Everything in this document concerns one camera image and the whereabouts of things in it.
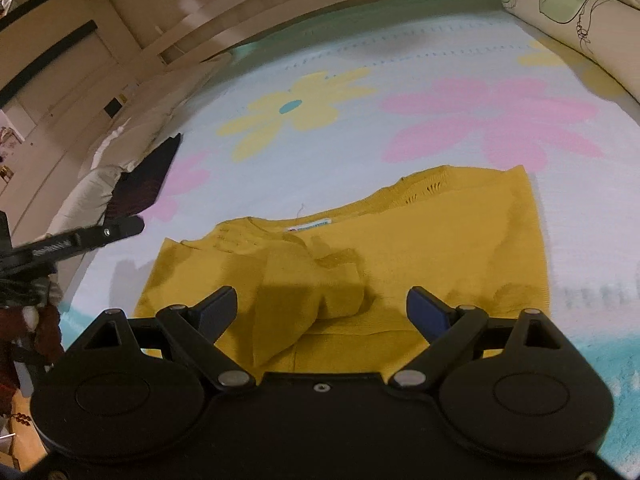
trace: sweater label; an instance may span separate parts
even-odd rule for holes
[[[322,218],[320,220],[316,220],[315,222],[309,222],[308,224],[300,224],[300,225],[294,225],[292,227],[287,227],[285,231],[286,232],[306,231],[308,229],[313,229],[314,227],[327,225],[330,223],[331,223],[330,218]]]

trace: bed sheet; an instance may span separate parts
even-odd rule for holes
[[[235,55],[165,128],[184,140],[143,234],[86,259],[62,305],[65,345],[105,308],[132,312],[165,237],[312,214],[443,164],[523,164],[552,318],[616,401],[601,454],[640,474],[636,101],[587,60],[563,58],[500,0],[385,0]]]

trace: yellow sweater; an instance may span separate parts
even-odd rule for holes
[[[522,167],[444,166],[347,206],[295,220],[222,222],[202,240],[165,240],[135,314],[195,304],[222,285],[238,318],[216,345],[265,371],[388,378],[427,344],[406,318],[421,285],[493,316],[548,311],[536,205]]]

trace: pink flower print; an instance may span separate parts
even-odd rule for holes
[[[431,90],[387,98],[382,109],[405,115],[436,115],[404,128],[383,159],[404,162],[434,155],[459,143],[471,132],[483,132],[482,151],[494,167],[523,164],[535,172],[546,166],[545,146],[579,155],[601,157],[590,140],[565,126],[594,118],[598,109],[570,98],[546,97],[540,79],[512,78],[488,84],[478,79],[441,79]]]
[[[209,170],[200,170],[196,166],[200,164],[208,153],[197,153],[182,160],[175,161],[164,180],[164,185],[158,196],[158,200],[140,215],[145,222],[157,218],[162,222],[170,222],[178,212],[176,196],[188,193],[202,186],[209,180]]]

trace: teal flower center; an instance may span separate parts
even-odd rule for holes
[[[300,99],[296,99],[295,101],[289,101],[288,103],[284,103],[281,107],[280,107],[280,113],[281,114],[286,114],[287,112],[290,112],[292,110],[295,110],[296,108],[298,108],[300,105],[302,104],[302,101]]]

